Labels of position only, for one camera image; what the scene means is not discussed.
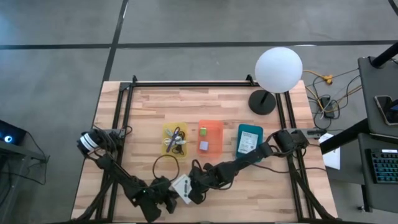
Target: wooden table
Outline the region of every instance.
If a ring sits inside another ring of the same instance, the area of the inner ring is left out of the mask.
[[[129,115],[129,125],[133,130],[126,138],[122,166],[131,175],[136,175],[149,184],[154,179],[152,165],[160,156],[162,125],[175,121],[184,121],[188,126],[189,152],[186,158],[179,159],[180,175],[189,173],[192,159],[198,159],[202,165],[206,162],[215,165],[221,161],[233,160],[239,124],[263,127],[264,139],[280,129],[277,108],[267,116],[256,115],[249,109],[249,95],[257,89],[257,87],[134,88]],[[118,90],[119,82],[104,83],[95,125],[104,129],[111,127]],[[297,127],[313,128],[303,81],[290,91],[290,95]],[[281,97],[287,126],[290,127],[284,97],[283,95]],[[198,121],[201,119],[224,122],[223,153],[219,159],[210,161],[196,154]],[[318,147],[308,147],[304,161],[306,167],[325,168]],[[264,159],[260,165],[275,170],[288,170],[286,159],[278,157]],[[168,178],[174,177],[176,174],[174,160],[162,158],[156,165],[156,173]],[[312,192],[327,211],[336,217],[335,203],[326,172],[307,170],[307,174]],[[93,162],[85,161],[72,218],[82,214],[94,199],[100,189],[102,176],[102,170]],[[301,191],[300,198],[304,215],[308,217]],[[200,205],[195,205],[193,202],[186,205],[180,198],[177,202],[174,214],[168,214],[165,206],[159,205],[162,215],[157,222],[289,222],[297,219],[289,175],[276,174],[254,166],[242,170],[229,190],[209,190],[206,200]],[[106,203],[103,214],[106,214],[107,209]],[[130,204],[121,186],[118,190],[114,221],[145,222],[141,209],[134,208]]]

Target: scissors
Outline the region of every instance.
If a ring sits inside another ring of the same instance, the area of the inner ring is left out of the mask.
[[[172,148],[173,142],[175,141],[175,138],[178,136],[179,132],[180,132],[180,127],[176,127],[174,129],[174,133],[173,133],[173,135],[171,137],[170,144],[169,144],[169,146],[167,146],[166,153],[170,152],[170,149]]]

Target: lamp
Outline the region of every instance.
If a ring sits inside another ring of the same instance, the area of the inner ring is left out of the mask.
[[[300,57],[285,47],[264,52],[256,63],[254,75],[263,90],[254,91],[249,98],[250,109],[259,115],[271,113],[275,97],[271,93],[291,90],[301,79],[303,63]]]

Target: gray floor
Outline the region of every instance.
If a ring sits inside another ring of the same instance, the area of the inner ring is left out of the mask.
[[[110,44],[121,3],[1,0],[0,45]],[[130,0],[119,42],[394,40],[397,21],[384,0]],[[337,75],[357,68],[358,57],[378,55],[387,47],[291,48],[304,69]],[[110,80],[132,75],[140,80],[241,80],[254,73],[258,56],[267,49],[119,49]],[[51,155],[47,184],[24,181],[12,223],[68,220],[82,165],[76,139],[93,121],[108,55],[108,49],[0,50],[0,119],[29,130]],[[333,95],[356,75],[336,78],[332,86],[320,83],[318,91]],[[314,78],[303,75],[306,84]],[[344,129],[365,117],[358,92],[330,128]],[[32,169],[32,177],[42,174],[42,169]],[[333,178],[330,183],[340,218],[396,223],[393,213],[357,211],[362,205],[358,185]]]

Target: lamp stand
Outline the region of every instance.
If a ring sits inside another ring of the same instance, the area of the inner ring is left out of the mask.
[[[256,90],[250,95],[249,107],[256,114],[267,115],[276,107],[275,97],[266,90]]]

